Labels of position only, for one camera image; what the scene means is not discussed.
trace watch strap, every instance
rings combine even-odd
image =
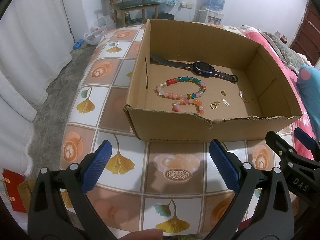
[[[164,58],[158,57],[155,54],[151,54],[150,56],[154,61],[161,63],[162,65],[178,67],[178,68],[186,68],[192,70],[192,63],[182,63],[177,61],[166,60]]]
[[[214,72],[215,72],[214,75],[220,76],[222,79],[226,79],[233,83],[238,82],[238,77],[236,75],[229,75],[227,73],[220,72],[217,70],[215,70]]]

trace pink polka dot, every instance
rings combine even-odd
[[[311,77],[311,72],[310,70],[304,68],[300,71],[300,76],[303,80],[309,80]]]

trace blue pillow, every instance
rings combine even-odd
[[[303,65],[299,70],[297,87],[308,112],[312,129],[320,137],[320,71]]]

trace bag handle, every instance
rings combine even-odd
[[[4,182],[10,183],[10,180],[9,180],[8,178],[4,178],[4,179],[0,179],[0,182],[2,182],[2,183],[5,185]],[[1,195],[2,197],[4,197],[5,199],[7,199],[7,200],[10,200],[10,201],[13,201],[13,202],[16,201],[14,197],[7,197],[7,196],[5,196],[1,191],[0,191],[0,195]]]

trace brown door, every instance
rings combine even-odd
[[[311,2],[291,49],[306,55],[313,66],[320,57],[320,15]]]

